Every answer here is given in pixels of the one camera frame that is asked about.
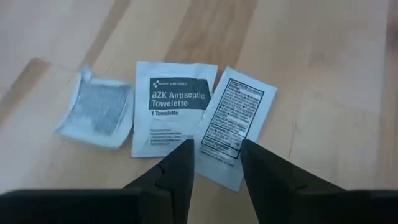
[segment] black object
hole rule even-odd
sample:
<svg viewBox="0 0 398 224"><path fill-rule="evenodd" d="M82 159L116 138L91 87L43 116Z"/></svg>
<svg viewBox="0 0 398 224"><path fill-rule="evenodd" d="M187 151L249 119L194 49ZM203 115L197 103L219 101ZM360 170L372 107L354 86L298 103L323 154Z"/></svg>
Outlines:
<svg viewBox="0 0 398 224"><path fill-rule="evenodd" d="M260 223L385 223L398 220L398 192L346 191L250 140L244 178Z"/></svg>
<svg viewBox="0 0 398 224"><path fill-rule="evenodd" d="M0 196L0 223L186 223L193 140L123 189L20 190Z"/></svg>

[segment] opened wipe packet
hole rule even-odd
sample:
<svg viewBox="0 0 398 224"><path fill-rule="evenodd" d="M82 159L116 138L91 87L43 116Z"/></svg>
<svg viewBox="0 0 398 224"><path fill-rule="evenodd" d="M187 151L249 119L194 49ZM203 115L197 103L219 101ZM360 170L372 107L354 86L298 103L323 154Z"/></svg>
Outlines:
<svg viewBox="0 0 398 224"><path fill-rule="evenodd" d="M200 63L137 62L132 157L167 156L193 138L217 69Z"/></svg>
<svg viewBox="0 0 398 224"><path fill-rule="evenodd" d="M195 135L195 172L238 191L243 139L257 141L277 88L227 67Z"/></svg>
<svg viewBox="0 0 398 224"><path fill-rule="evenodd" d="M113 149L119 148L132 128L132 85L92 78L84 68L72 94L67 115L56 127L57 134Z"/></svg>

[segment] white packet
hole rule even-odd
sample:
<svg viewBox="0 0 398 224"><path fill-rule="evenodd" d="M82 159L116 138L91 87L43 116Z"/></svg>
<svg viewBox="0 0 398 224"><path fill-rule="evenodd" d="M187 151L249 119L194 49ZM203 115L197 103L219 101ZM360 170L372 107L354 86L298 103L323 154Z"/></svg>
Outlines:
<svg viewBox="0 0 398 224"><path fill-rule="evenodd" d="M55 132L91 144L119 148L132 128L134 87L91 75L89 68L81 71L68 113Z"/></svg>
<svg viewBox="0 0 398 224"><path fill-rule="evenodd" d="M257 141L277 88L227 67L195 135L195 172L238 191L243 139Z"/></svg>
<svg viewBox="0 0 398 224"><path fill-rule="evenodd" d="M137 62L132 157L166 156L193 138L217 65Z"/></svg>

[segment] wooden table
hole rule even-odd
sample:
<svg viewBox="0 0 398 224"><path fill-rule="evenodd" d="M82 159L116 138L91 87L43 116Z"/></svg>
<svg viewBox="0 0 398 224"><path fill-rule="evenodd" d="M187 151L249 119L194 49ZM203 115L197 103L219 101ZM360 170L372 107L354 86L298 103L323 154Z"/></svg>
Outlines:
<svg viewBox="0 0 398 224"><path fill-rule="evenodd" d="M278 87L259 144L346 189L398 187L396 1L120 0L110 12L84 59L99 76L134 83L137 60L230 65ZM3 98L2 191L118 188L159 160L130 159L131 139L109 152L54 135L76 74L32 60ZM188 222L257 220L244 184L196 175Z"/></svg>

